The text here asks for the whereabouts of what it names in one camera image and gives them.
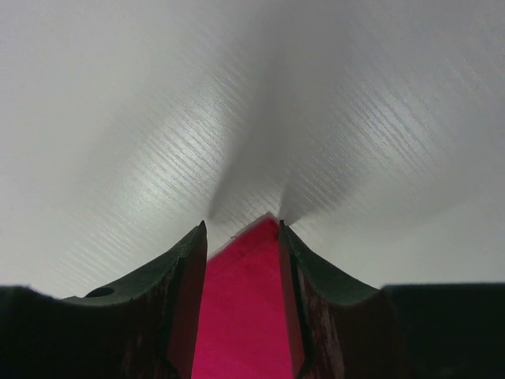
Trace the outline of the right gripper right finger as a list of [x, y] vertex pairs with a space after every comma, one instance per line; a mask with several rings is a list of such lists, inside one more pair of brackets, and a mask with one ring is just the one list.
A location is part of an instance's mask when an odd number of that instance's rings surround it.
[[282, 297], [295, 378], [396, 378], [398, 328], [385, 295], [279, 224]]

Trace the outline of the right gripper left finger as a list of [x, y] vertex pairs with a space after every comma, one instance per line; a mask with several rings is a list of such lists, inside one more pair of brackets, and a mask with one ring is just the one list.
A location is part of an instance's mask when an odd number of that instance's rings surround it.
[[190, 378], [207, 250], [200, 223], [126, 276], [64, 299], [75, 334], [70, 377]]

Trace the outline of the magenta t shirt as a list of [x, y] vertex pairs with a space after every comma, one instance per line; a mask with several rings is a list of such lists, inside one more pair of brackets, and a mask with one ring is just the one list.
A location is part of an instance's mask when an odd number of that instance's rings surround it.
[[278, 221], [264, 216], [208, 261], [194, 378], [292, 376], [278, 230]]

